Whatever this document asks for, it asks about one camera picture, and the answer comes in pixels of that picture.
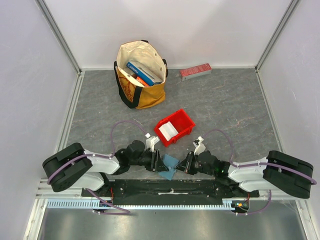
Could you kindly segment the white cards stack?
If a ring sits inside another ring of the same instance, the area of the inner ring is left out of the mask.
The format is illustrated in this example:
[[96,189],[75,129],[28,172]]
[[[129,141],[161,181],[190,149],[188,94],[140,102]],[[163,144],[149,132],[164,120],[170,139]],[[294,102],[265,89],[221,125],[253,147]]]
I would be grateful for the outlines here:
[[173,124],[170,121],[160,126],[159,131],[164,136],[166,141],[169,141],[170,139],[172,139],[173,137],[179,134],[179,132],[176,130],[176,128],[173,126]]

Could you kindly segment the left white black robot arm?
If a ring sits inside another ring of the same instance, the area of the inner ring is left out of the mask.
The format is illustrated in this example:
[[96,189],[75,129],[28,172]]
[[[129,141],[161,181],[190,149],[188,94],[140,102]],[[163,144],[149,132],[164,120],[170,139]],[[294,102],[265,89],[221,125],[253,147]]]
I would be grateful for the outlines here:
[[140,140],[134,140],[126,148],[109,155],[89,151],[76,142],[42,163],[47,184],[54,192],[72,187],[89,188],[101,197],[110,192],[107,175],[121,175],[131,166],[142,166],[150,172],[168,170],[159,151],[150,145],[146,148]]

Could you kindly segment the red plastic bin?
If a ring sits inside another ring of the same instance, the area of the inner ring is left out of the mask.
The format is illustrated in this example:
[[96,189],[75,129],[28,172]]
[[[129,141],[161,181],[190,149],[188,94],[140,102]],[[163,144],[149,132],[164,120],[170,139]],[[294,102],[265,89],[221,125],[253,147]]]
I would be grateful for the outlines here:
[[[175,129],[178,131],[178,135],[166,141],[165,137],[161,134],[159,127],[163,124],[171,122]],[[184,109],[179,109],[172,113],[171,115],[160,120],[154,127],[154,132],[159,137],[160,141],[165,147],[175,144],[182,137],[189,135],[193,128],[196,126],[191,117],[186,113]]]

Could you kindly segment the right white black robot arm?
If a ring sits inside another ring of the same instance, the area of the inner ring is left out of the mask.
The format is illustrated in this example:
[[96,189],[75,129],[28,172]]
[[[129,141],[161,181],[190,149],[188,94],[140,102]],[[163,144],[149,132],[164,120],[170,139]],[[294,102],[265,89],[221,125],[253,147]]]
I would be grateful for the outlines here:
[[235,197],[245,192],[280,190],[295,198],[309,199],[311,186],[316,184],[312,178],[312,164],[277,150],[271,150],[261,159],[243,163],[219,160],[208,150],[198,155],[191,151],[176,168],[189,175],[213,176],[229,186]]

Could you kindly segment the blue leather card holder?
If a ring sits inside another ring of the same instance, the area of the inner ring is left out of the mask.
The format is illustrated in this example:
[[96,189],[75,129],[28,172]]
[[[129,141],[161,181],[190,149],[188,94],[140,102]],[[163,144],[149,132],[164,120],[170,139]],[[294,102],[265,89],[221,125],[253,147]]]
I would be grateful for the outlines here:
[[167,167],[167,170],[163,170],[158,172],[158,174],[161,177],[164,177],[165,179],[171,181],[174,177],[174,174],[177,170],[177,166],[180,163],[180,161],[168,154],[165,154],[163,156],[163,163]]

